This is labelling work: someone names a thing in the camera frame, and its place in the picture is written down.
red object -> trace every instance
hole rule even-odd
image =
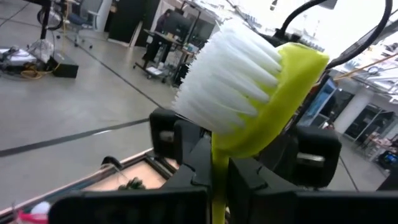
[[[24,213],[23,211],[18,212],[18,219],[20,219],[23,222],[30,222],[30,223],[35,223],[35,224],[47,224],[47,215],[46,214],[27,214]]]

computer monitor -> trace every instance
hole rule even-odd
[[[164,25],[164,32],[171,33],[180,37],[184,41],[191,28],[192,22],[183,15],[172,11]]]
[[[194,23],[195,20],[197,20],[197,17],[189,16],[189,19],[191,20],[192,23]],[[202,41],[206,41],[210,38],[214,26],[215,24],[204,21],[202,19],[198,19],[195,28],[192,31],[193,36],[196,37],[196,39],[201,39]]]
[[[179,9],[179,8],[175,8],[174,11],[180,15],[184,15],[184,10]]]

white object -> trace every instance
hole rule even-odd
[[[111,9],[112,0],[103,0],[96,16],[96,31],[104,32],[106,20],[108,19],[109,10]]]
[[[159,69],[157,69],[155,67],[149,67],[149,68],[147,68],[147,71],[150,72],[152,75],[162,74],[162,71],[160,71]]]
[[[334,122],[335,130],[339,133],[344,133],[362,110],[371,102],[373,96],[373,91],[366,88],[359,89],[354,98],[348,103]]]
[[[2,56],[2,54],[4,52],[7,52],[8,50],[9,48],[0,49],[0,56]],[[19,49],[18,52],[14,53],[13,55],[7,58],[6,63],[12,66],[21,66],[27,62],[36,62],[36,61],[37,59],[32,54],[28,53],[25,50]]]
[[[325,122],[325,123],[323,123],[321,129],[325,129],[327,126],[329,126],[329,123]]]
[[[36,58],[47,63],[54,52],[54,45],[46,39],[38,40],[30,45],[28,51]]]
[[[190,51],[193,53],[196,53],[199,51],[199,48],[193,44],[188,44],[188,48],[190,48],[191,49]]]
[[[157,69],[161,70],[164,68],[164,63],[160,62],[159,65],[157,66]]]
[[[395,81],[395,80],[398,80],[398,76],[397,75],[382,75],[379,77],[370,77],[370,78],[368,78],[368,80]]]
[[[137,42],[138,36],[139,36],[139,34],[141,32],[141,28],[142,28],[142,21],[140,21],[138,23],[138,26],[134,30],[134,33],[132,35],[132,38],[131,38],[131,41],[130,41],[130,44],[129,44],[130,47],[135,47],[136,46],[136,42]],[[150,35],[148,35],[147,42],[148,42],[148,44],[152,43],[152,37]]]
[[[225,22],[201,49],[180,86],[172,108],[190,121],[228,133],[243,127],[239,116],[257,116],[249,100],[267,103],[261,83],[276,88],[281,56],[242,23]]]
[[[32,215],[46,215],[50,211],[51,205],[48,202],[40,202],[35,207],[32,208],[30,214]]]

yellow cable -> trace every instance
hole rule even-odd
[[[63,17],[63,26],[62,26],[62,30],[63,30],[63,39],[62,39],[62,47],[61,47],[62,53],[64,53],[64,50],[65,50],[65,38],[66,38],[66,33],[67,33],[66,21],[67,21],[67,17],[69,14],[69,0],[66,0],[66,2],[67,2],[67,13]],[[21,72],[21,76],[24,78],[27,78],[27,79],[31,79],[31,80],[38,80],[46,74],[53,73],[54,71],[56,71],[56,69],[58,69],[59,66],[60,66],[60,63],[52,71],[40,72],[40,71],[37,71],[35,65],[27,65],[26,70]]]

white bristles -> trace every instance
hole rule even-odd
[[[267,103],[257,84],[276,88],[282,69],[277,50],[242,24],[220,27],[192,62],[173,109],[215,133],[242,128],[241,115],[257,116],[250,100]]]

